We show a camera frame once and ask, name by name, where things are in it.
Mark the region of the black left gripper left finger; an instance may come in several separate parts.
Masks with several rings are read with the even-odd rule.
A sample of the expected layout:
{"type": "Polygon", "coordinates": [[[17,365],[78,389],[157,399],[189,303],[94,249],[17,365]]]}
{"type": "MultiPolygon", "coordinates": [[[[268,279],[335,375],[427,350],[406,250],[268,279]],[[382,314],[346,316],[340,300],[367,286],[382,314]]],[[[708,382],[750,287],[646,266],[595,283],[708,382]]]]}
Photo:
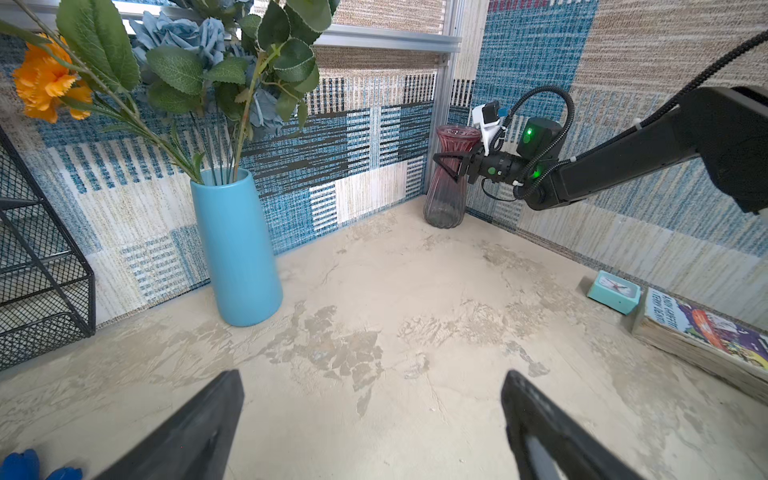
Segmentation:
{"type": "Polygon", "coordinates": [[[240,372],[221,372],[100,479],[222,479],[245,394],[240,372]]]}

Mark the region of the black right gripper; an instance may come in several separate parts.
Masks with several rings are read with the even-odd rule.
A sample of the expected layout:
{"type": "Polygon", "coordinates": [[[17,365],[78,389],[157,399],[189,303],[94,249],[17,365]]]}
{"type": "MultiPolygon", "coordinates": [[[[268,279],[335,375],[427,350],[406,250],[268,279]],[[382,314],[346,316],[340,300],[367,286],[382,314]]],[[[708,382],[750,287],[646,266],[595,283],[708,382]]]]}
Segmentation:
{"type": "Polygon", "coordinates": [[[484,158],[483,149],[473,149],[471,152],[440,152],[432,156],[432,160],[455,183],[466,174],[469,184],[474,184],[481,176],[484,158]]]}

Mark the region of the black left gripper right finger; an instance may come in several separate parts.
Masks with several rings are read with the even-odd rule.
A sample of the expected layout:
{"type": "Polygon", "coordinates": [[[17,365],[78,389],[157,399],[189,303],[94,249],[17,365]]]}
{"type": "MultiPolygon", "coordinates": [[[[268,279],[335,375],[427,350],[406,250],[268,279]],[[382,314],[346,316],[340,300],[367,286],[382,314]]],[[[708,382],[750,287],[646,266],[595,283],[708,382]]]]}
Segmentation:
{"type": "Polygon", "coordinates": [[[501,405],[521,479],[640,477],[516,370],[506,374],[501,405]]]}

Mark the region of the dark red glass vase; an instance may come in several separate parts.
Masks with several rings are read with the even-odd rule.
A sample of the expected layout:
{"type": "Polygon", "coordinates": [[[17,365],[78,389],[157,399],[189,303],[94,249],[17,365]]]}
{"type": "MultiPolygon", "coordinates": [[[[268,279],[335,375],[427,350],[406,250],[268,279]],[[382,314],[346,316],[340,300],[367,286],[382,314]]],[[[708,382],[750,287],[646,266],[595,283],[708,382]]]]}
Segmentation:
{"type": "MultiPolygon", "coordinates": [[[[470,152],[481,139],[480,131],[468,126],[442,125],[437,128],[437,134],[440,152],[470,152]]],[[[441,229],[460,225],[466,208],[467,187],[465,176],[455,183],[436,164],[424,205],[427,223],[441,229]]]]}

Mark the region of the light blue ceramic vase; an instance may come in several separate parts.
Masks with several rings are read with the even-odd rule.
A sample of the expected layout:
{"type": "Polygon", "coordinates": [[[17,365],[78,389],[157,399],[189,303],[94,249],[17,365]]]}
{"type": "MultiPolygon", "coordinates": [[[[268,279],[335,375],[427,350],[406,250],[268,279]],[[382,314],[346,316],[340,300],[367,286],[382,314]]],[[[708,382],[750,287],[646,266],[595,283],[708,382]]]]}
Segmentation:
{"type": "Polygon", "coordinates": [[[211,169],[201,177],[190,186],[218,312],[235,327],[262,323],[280,308],[283,290],[253,177],[244,168],[228,184],[211,169]]]}

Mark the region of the small blue flower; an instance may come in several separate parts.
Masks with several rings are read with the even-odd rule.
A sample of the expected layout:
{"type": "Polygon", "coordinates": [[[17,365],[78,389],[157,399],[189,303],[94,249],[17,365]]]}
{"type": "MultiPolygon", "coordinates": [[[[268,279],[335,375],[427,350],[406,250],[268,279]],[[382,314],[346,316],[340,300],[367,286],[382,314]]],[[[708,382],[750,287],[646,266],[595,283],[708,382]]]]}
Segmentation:
{"type": "MultiPolygon", "coordinates": [[[[39,480],[40,460],[37,452],[27,449],[22,453],[10,453],[1,463],[1,480],[39,480]]],[[[47,480],[82,480],[80,468],[62,467],[54,470],[47,480]]]]}

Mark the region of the blue rose bouquet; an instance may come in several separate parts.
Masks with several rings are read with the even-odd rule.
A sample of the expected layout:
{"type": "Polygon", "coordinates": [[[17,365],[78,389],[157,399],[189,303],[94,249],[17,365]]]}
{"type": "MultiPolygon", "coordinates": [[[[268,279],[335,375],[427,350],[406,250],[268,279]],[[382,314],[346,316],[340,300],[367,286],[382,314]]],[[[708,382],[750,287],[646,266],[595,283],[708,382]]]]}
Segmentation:
{"type": "Polygon", "coordinates": [[[328,30],[337,1],[270,1],[263,14],[250,1],[180,1],[198,20],[144,12],[130,23],[133,53],[146,86],[145,103],[171,121],[190,117],[206,136],[207,114],[225,118],[229,145],[182,144],[170,126],[170,148],[195,183],[208,169],[216,185],[234,182],[246,143],[278,136],[291,121],[305,126],[307,96],[320,84],[313,46],[328,30]]]}

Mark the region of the orange marigold flower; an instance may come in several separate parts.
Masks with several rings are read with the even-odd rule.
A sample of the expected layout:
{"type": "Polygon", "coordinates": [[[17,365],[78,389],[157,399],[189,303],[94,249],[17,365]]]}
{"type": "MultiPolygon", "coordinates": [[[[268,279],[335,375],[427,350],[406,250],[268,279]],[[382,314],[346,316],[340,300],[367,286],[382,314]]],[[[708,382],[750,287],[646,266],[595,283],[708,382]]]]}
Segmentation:
{"type": "Polygon", "coordinates": [[[75,120],[93,113],[114,121],[111,130],[125,130],[157,146],[188,177],[200,183],[203,155],[190,157],[182,151],[177,137],[165,140],[141,120],[138,107],[128,94],[121,95],[91,75],[91,70],[71,56],[61,36],[24,31],[18,37],[26,43],[22,65],[13,72],[16,93],[30,118],[54,124],[58,109],[65,108],[75,120]]]}

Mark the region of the cream sunflower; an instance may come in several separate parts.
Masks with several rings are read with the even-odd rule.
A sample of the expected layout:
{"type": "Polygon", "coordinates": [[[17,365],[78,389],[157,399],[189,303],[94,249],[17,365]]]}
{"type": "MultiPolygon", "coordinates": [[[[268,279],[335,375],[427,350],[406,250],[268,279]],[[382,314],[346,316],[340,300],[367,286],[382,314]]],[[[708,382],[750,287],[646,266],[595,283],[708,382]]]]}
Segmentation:
{"type": "MultiPolygon", "coordinates": [[[[11,22],[3,21],[2,33],[17,38],[24,31],[63,37],[71,51],[71,56],[77,57],[81,65],[89,68],[95,79],[103,81],[121,95],[130,95],[138,107],[133,92],[140,83],[139,62],[132,50],[121,15],[112,2],[62,1],[58,6],[53,27],[46,25],[25,2],[20,1],[17,5],[38,26],[38,32],[33,33],[11,22]]],[[[138,113],[146,124],[139,108],[138,113]]],[[[167,135],[158,134],[153,130],[152,132],[165,140],[177,137],[182,147],[176,131],[171,131],[167,135]]],[[[204,153],[188,153],[183,147],[182,151],[190,157],[201,153],[203,163],[204,153]]]]}

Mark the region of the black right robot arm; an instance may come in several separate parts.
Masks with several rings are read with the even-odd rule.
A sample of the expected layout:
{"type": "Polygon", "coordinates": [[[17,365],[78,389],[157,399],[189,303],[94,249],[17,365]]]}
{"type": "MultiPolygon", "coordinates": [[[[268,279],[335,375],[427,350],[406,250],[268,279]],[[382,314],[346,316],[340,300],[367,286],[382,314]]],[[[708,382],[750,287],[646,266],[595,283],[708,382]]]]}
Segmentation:
{"type": "Polygon", "coordinates": [[[562,207],[656,171],[699,158],[711,183],[745,213],[767,211],[767,92],[699,87],[648,126],[568,159],[528,160],[507,152],[436,153],[454,181],[505,183],[535,211],[562,207]]]}

